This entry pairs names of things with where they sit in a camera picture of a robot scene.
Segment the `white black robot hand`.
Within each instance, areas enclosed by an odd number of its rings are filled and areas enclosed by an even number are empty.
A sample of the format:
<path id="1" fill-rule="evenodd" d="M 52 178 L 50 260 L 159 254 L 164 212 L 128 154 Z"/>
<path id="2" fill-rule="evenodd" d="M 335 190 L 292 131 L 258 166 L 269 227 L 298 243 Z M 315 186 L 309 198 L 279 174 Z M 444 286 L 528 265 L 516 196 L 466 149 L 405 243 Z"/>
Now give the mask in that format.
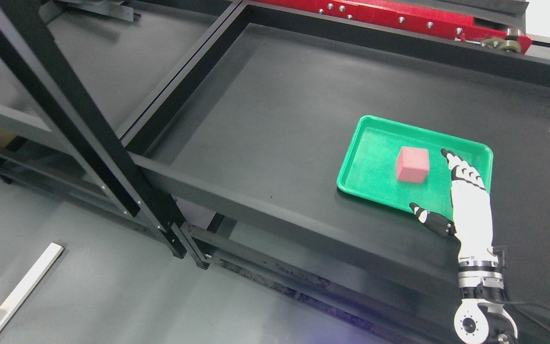
<path id="1" fill-rule="evenodd" d="M 450 171 L 452 219 L 416 203 L 409 207 L 415 218 L 433 233 L 460 242 L 458 263 L 474 261 L 498 264 L 493 252 L 493 220 L 490 195 L 478 170 L 451 150 L 441 149 Z"/>

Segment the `silver white robot forearm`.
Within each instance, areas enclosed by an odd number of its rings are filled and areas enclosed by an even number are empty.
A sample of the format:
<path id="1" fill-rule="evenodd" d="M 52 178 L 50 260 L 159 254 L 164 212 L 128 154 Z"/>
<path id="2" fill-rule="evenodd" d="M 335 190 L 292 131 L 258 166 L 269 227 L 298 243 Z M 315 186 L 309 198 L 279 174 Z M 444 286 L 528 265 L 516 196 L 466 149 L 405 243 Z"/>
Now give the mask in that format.
<path id="1" fill-rule="evenodd" d="M 458 264 L 461 303 L 453 320 L 456 335 L 465 344 L 517 344 L 517 323 L 504 307 L 498 258 L 461 257 Z"/>

